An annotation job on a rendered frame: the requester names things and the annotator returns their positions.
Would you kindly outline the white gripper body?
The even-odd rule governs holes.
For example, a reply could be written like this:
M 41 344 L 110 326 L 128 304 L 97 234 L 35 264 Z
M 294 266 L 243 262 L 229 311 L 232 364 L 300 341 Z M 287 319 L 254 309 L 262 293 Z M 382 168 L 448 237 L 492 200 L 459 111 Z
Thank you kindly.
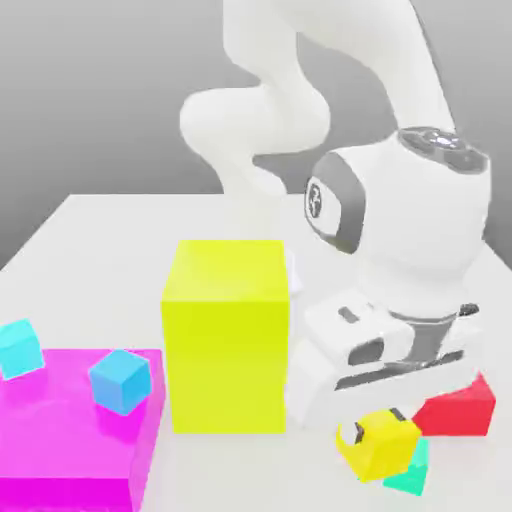
M 440 357 L 421 367 L 381 362 L 342 367 L 303 339 L 288 367 L 288 414 L 305 428 L 330 429 L 381 409 L 416 412 L 430 398 L 470 386 L 483 345 L 481 327 L 455 326 Z

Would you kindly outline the small yellow cube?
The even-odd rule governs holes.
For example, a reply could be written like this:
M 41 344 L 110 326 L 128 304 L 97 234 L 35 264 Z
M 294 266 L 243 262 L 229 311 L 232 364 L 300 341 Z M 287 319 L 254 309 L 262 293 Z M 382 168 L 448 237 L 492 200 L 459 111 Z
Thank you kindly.
M 357 421 L 364 428 L 362 440 L 349 446 L 340 437 L 336 447 L 356 477 L 363 483 L 405 473 L 415 452 L 421 430 L 410 419 L 398 421 L 389 409 L 364 415 Z

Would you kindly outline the small red cube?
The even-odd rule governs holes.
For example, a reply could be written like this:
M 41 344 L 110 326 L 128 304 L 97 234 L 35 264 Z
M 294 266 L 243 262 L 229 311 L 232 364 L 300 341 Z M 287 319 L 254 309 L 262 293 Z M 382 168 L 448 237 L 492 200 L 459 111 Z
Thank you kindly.
M 484 437 L 495 405 L 496 397 L 479 373 L 470 386 L 426 400 L 412 421 L 426 437 Z

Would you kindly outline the small green cube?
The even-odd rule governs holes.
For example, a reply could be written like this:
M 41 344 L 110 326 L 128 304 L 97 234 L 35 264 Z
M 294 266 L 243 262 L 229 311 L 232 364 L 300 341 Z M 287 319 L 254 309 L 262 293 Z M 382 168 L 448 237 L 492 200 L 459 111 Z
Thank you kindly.
M 383 486 L 415 496 L 421 496 L 424 490 L 429 468 L 429 441 L 421 437 L 405 473 L 386 478 Z

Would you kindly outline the small blue cube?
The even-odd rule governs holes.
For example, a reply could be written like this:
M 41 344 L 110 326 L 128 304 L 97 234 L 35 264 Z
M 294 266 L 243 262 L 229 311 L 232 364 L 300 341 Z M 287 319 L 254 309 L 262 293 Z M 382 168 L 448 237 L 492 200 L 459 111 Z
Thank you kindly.
M 152 392 L 150 362 L 114 350 L 88 370 L 94 401 L 121 416 L 130 415 Z

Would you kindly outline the small cyan cube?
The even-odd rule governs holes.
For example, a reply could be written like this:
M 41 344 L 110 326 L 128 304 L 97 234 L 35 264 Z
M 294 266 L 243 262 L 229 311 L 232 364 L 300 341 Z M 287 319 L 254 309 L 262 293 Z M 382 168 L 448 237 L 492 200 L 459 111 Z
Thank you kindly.
M 0 327 L 0 374 L 6 381 L 45 366 L 38 336 L 28 319 Z

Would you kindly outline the large yellow box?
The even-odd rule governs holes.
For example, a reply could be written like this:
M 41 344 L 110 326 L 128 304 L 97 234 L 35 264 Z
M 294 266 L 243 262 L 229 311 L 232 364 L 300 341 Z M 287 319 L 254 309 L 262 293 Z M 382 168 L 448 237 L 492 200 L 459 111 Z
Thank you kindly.
M 282 241 L 180 241 L 161 315 L 175 433 L 285 431 L 290 294 Z

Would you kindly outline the large magenta box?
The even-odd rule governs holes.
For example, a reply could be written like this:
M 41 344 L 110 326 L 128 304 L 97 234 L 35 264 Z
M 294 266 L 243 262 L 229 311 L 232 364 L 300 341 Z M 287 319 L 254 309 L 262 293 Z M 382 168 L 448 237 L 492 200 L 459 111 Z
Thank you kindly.
M 88 370 L 104 349 L 46 349 L 46 366 L 0 380 L 0 512 L 141 512 L 166 390 L 120 416 L 95 404 Z

